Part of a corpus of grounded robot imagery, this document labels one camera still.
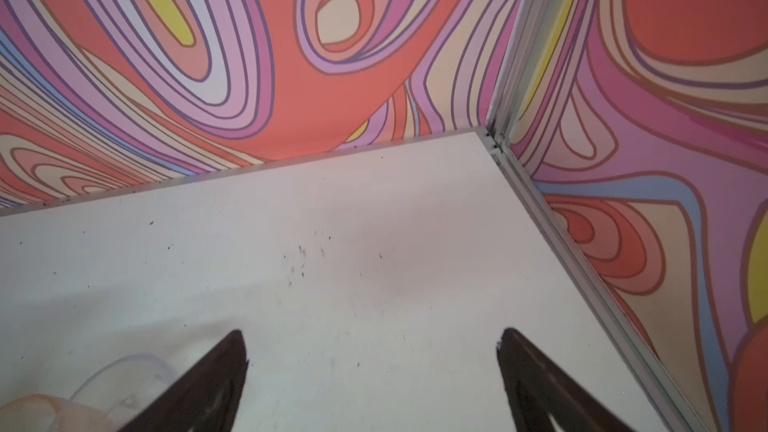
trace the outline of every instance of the metal edge strip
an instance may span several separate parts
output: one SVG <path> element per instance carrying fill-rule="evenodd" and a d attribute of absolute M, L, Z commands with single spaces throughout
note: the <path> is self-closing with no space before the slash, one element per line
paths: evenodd
<path fill-rule="evenodd" d="M 531 81 L 533 70 L 530 70 L 529 66 L 535 68 L 535 63 L 530 63 L 530 61 L 538 60 L 542 56 L 546 46 L 546 40 L 542 41 L 542 33 L 548 34 L 552 28 L 551 22 L 556 17 L 562 0 L 532 0 L 532 2 L 535 4 L 536 12 L 532 14 L 532 19 L 526 23 L 531 29 L 526 30 L 523 34 L 527 42 L 525 43 L 525 52 L 521 57 L 522 62 L 517 64 L 518 71 L 514 77 L 515 83 L 510 85 L 506 103 L 508 109 L 505 117 L 506 122 L 503 124 L 504 127 L 499 127 L 494 134 L 494 138 L 499 143 L 508 142 L 512 138 L 512 132 L 522 113 L 520 102 L 526 93 L 521 86 Z"/>
<path fill-rule="evenodd" d="M 536 189 L 520 162 L 505 148 L 498 146 L 489 149 L 488 153 L 536 222 L 552 252 L 558 256 L 667 427 L 676 431 L 706 432 L 704 422 L 632 325 L 587 258 L 554 218 L 543 195 Z"/>
<path fill-rule="evenodd" d="M 116 189 L 108 190 L 104 192 L 94 192 L 92 194 L 87 194 L 84 196 L 61 197 L 61 198 L 55 198 L 53 200 L 46 200 L 46 201 L 40 201 L 40 202 L 33 202 L 30 204 L 24 204 L 23 206 L 0 208 L 0 218 L 6 217 L 6 216 L 15 216 L 16 214 L 23 214 L 24 212 L 33 212 L 36 210 L 46 210 L 49 208 L 68 206 L 71 204 L 79 204 L 83 202 L 90 202 L 93 200 L 100 200 L 102 198 L 127 196 L 129 194 L 135 194 L 136 192 L 145 192 L 147 190 L 155 190 L 156 188 L 181 186 L 183 184 L 202 182 L 202 181 L 211 180 L 214 178 L 238 176 L 240 174 L 248 174 L 252 172 L 258 172 L 260 170 L 267 170 L 270 168 L 294 166 L 294 165 L 303 164 L 306 162 L 314 162 L 315 160 L 323 160 L 325 158 L 349 156 L 351 154 L 356 154 L 358 152 L 367 152 L 370 150 L 386 149 L 389 147 L 394 147 L 394 146 L 399 146 L 402 144 L 408 144 L 408 143 L 414 143 L 414 142 L 425 142 L 427 140 L 439 139 L 441 137 L 446 137 L 446 136 L 456 136 L 463 133 L 476 133 L 476 131 L 480 129 L 485 131 L 485 129 L 483 129 L 481 126 L 478 126 L 472 129 L 448 130 L 446 132 L 430 134 L 428 136 L 422 136 L 422 137 L 413 137 L 409 139 L 398 140 L 396 142 L 382 142 L 382 143 L 371 145 L 371 146 L 356 146 L 354 149 L 331 150 L 330 152 L 324 152 L 324 153 L 316 154 L 313 156 L 287 158 L 284 160 L 276 160 L 274 162 L 264 162 L 262 164 L 256 164 L 253 166 L 228 168 L 225 170 L 216 170 L 213 172 L 200 174 L 198 176 L 168 178 L 167 180 L 163 180 L 161 182 L 150 182 L 147 184 L 139 184 L 138 186 L 116 188 Z"/>
<path fill-rule="evenodd" d="M 525 23 L 528 20 L 528 16 L 531 12 L 531 5 L 533 0 L 520 0 L 520 11 L 514 20 L 512 26 L 512 35 L 509 39 L 509 45 L 506 52 L 504 52 L 504 58 L 502 59 L 502 68 L 496 79 L 493 95 L 491 97 L 491 106 L 488 108 L 488 114 L 486 115 L 486 123 L 491 130 L 497 128 L 497 124 L 506 124 L 508 122 L 509 109 L 506 107 L 499 107 L 499 104 L 506 103 L 509 100 L 509 96 L 514 91 L 513 87 L 507 87 L 508 84 L 513 83 L 512 74 L 515 72 L 514 64 L 517 63 L 516 55 L 520 48 L 522 32 L 525 27 Z"/>

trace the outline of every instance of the swirl pattern wall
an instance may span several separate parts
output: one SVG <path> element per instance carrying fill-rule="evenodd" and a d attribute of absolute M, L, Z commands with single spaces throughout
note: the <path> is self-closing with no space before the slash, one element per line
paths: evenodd
<path fill-rule="evenodd" d="M 0 206 L 482 124 L 520 0 L 0 0 Z"/>
<path fill-rule="evenodd" d="M 565 0 L 512 140 L 712 430 L 768 419 L 768 0 Z"/>

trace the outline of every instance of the colorful patterned wall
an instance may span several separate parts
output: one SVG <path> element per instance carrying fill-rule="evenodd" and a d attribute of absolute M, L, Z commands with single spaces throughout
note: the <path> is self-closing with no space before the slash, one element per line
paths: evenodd
<path fill-rule="evenodd" d="M 712 430 L 768 419 L 768 0 L 566 0 L 512 150 Z"/>
<path fill-rule="evenodd" d="M 519 0 L 0 0 L 0 206 L 482 124 Z"/>

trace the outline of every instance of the aluminum frame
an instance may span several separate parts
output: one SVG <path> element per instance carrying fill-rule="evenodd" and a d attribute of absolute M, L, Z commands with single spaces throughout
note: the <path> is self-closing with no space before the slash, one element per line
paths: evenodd
<path fill-rule="evenodd" d="M 667 427 L 676 431 L 706 432 L 704 422 L 677 388 L 667 369 L 643 340 L 640 332 L 630 322 L 581 249 L 554 218 L 552 209 L 520 162 L 506 146 L 499 147 L 494 144 L 488 153 L 536 222 L 552 252 L 571 276 L 584 301 L 592 309 Z"/>
<path fill-rule="evenodd" d="M 522 0 L 488 109 L 486 122 L 497 143 L 504 143 L 511 136 L 525 93 L 520 85 L 531 79 L 532 67 L 535 66 L 532 60 L 539 58 L 546 40 L 540 32 L 551 26 L 554 10 L 561 2 Z"/>

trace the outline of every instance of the white platform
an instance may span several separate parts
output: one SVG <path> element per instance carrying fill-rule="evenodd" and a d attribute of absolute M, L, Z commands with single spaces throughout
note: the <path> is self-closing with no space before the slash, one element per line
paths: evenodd
<path fill-rule="evenodd" d="M 664 429 L 475 133 L 0 218 L 0 261 L 0 404 L 240 328 L 235 430 L 513 430 L 516 327 Z"/>

